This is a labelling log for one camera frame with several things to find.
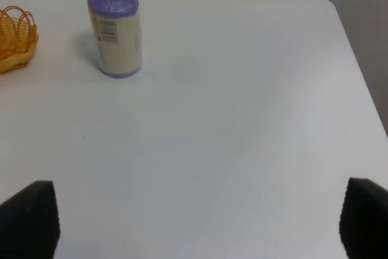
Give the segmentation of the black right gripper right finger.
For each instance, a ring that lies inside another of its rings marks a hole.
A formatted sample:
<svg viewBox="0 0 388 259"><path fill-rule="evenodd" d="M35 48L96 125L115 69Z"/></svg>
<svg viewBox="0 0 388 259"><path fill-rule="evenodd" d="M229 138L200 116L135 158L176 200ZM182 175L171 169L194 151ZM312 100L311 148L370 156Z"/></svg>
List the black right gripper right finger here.
<svg viewBox="0 0 388 259"><path fill-rule="evenodd" d="M350 178L339 234L348 258L387 258L387 189L366 178Z"/></svg>

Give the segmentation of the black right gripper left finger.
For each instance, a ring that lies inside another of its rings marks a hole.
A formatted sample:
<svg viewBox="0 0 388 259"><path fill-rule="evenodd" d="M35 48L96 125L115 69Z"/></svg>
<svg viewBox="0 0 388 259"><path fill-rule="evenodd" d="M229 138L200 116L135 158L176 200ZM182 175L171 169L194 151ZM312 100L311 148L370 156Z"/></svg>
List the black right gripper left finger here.
<svg viewBox="0 0 388 259"><path fill-rule="evenodd" d="M51 259L60 234L52 181L35 181L1 204L1 258Z"/></svg>

